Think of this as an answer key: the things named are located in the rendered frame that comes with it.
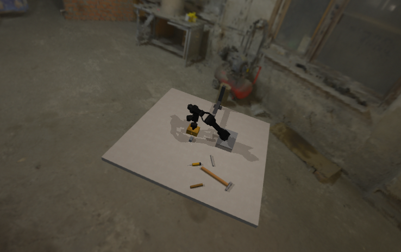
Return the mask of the hammer with wooden handle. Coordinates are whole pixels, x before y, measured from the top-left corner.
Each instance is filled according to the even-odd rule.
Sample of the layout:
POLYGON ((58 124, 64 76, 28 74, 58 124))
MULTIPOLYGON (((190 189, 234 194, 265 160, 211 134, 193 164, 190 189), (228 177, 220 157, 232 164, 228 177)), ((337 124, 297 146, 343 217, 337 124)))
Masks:
POLYGON ((214 179, 216 179, 217 181, 219 181, 220 183, 222 183, 223 185, 225 185, 227 188, 225 189, 226 191, 229 189, 229 187, 233 184, 232 182, 230 183, 226 183, 225 181, 223 181, 222 179, 220 179, 218 176, 214 175, 213 173, 211 173, 209 170, 207 170, 206 168, 204 168, 203 166, 201 167, 201 170, 203 170, 204 172, 206 172, 208 175, 210 175, 211 177, 213 177, 214 179))

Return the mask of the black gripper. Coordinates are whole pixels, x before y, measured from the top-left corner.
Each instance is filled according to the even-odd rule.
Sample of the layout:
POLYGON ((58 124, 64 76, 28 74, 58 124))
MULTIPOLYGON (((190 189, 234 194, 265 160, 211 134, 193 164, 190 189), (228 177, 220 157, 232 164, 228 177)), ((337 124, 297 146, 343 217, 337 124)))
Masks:
POLYGON ((198 122, 199 116, 194 116, 193 115, 193 122, 191 123, 192 130, 194 130, 195 128, 197 128, 197 122, 198 122))

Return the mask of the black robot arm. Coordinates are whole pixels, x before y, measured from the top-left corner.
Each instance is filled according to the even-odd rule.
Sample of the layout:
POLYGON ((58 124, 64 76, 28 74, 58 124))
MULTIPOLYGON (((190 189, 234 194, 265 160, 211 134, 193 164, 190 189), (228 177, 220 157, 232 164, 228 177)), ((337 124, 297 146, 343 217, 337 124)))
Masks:
MULTIPOLYGON (((217 133, 220 136, 221 140, 225 141, 228 139, 228 137, 230 136, 230 133, 227 130, 224 130, 223 128, 221 128, 216 123, 216 119, 214 118, 214 116, 211 113, 204 112, 203 110, 200 110, 197 105, 192 105, 192 104, 189 104, 187 109, 189 109, 190 113, 192 113, 194 116, 201 116, 202 121, 203 121, 202 116, 204 114, 209 114, 208 117, 203 122, 209 126, 213 126, 218 131, 217 133)), ((191 120, 193 121, 193 115, 187 115, 186 116, 187 121, 191 121, 191 120)))

